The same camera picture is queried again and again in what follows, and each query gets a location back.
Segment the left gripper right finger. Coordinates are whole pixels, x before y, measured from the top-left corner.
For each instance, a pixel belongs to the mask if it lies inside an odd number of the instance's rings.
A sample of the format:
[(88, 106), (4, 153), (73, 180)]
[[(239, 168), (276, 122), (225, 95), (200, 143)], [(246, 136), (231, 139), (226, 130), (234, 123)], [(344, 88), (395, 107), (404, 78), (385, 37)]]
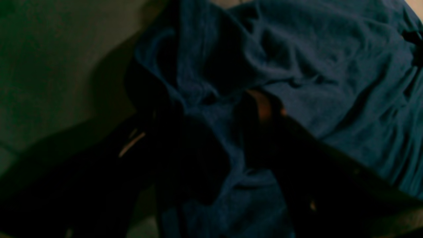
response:
[(242, 107), (252, 159), (275, 176), (296, 237), (422, 237), (421, 201), (319, 142), (275, 96), (247, 90)]

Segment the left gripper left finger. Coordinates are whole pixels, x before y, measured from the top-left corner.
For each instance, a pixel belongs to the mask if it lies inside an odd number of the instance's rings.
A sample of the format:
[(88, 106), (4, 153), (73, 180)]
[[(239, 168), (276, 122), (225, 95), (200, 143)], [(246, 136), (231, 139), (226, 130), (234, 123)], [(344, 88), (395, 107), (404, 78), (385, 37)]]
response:
[(232, 107), (137, 106), (98, 144), (33, 181), (24, 168), (1, 192), (1, 235), (126, 238), (140, 192), (157, 187), (163, 238), (222, 238), (210, 212), (231, 171), (219, 135)]

